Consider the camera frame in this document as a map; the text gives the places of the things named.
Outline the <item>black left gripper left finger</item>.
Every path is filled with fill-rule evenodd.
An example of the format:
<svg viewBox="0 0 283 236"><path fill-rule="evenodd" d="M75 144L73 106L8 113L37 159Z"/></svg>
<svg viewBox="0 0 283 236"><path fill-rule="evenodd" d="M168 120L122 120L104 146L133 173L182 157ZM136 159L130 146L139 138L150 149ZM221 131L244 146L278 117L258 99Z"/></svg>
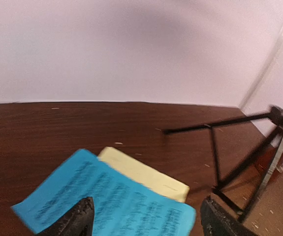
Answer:
<svg viewBox="0 0 283 236"><path fill-rule="evenodd" d="M91 236L94 224L94 201L86 197L37 236Z"/></svg>

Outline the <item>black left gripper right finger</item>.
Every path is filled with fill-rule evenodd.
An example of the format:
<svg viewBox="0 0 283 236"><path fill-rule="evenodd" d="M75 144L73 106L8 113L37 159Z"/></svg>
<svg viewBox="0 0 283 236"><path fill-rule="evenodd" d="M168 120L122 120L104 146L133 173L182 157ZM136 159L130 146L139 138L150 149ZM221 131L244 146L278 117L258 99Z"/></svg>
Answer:
<svg viewBox="0 0 283 236"><path fill-rule="evenodd" d="M205 236L257 236L226 212L211 196L203 200L200 217Z"/></svg>

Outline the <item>blue sheet music page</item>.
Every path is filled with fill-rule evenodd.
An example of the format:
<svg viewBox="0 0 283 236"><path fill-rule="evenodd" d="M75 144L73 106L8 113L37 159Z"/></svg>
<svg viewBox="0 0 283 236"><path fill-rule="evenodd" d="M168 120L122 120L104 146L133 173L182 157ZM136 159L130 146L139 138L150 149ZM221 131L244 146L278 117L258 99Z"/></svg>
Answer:
<svg viewBox="0 0 283 236"><path fill-rule="evenodd" d="M12 210L39 233L85 197L94 202L95 236L187 236L196 219L191 206L153 192L85 149L65 160Z"/></svg>

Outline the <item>yellow sheet music page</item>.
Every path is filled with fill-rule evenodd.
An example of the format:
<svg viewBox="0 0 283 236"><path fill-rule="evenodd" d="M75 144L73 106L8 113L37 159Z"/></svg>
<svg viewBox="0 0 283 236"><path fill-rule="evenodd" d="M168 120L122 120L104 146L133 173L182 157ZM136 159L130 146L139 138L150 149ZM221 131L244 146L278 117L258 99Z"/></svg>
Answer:
<svg viewBox="0 0 283 236"><path fill-rule="evenodd" d="M98 155L98 159L157 194L181 203L186 201L189 186L113 147L105 147Z"/></svg>

